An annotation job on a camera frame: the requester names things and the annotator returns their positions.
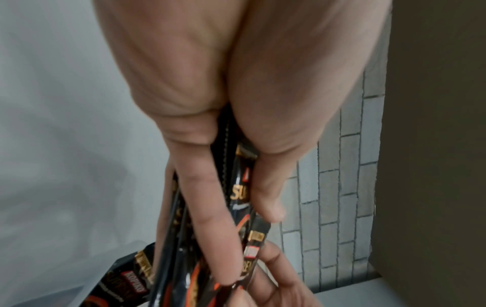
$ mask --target brown surface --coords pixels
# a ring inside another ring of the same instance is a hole
[[[486,2],[395,0],[371,262],[410,307],[486,305]]]

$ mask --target white wall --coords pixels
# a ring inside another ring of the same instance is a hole
[[[0,0],[0,305],[62,262],[152,242],[167,157],[89,1]]]

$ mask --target brick wall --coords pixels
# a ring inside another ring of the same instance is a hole
[[[370,279],[368,264],[391,15],[373,55],[318,146],[299,161],[268,239],[314,291]]]

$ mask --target human hand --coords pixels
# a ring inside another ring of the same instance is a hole
[[[266,242],[258,256],[278,285],[257,266],[248,285],[248,292],[236,290],[228,307],[321,307],[275,244]]]
[[[229,96],[236,121],[261,153],[252,205],[269,222],[280,221],[282,185],[362,72],[389,3],[94,1],[132,97],[154,120],[171,155],[155,259],[175,170],[213,275],[222,284],[236,280],[241,244],[210,151],[219,110]]]

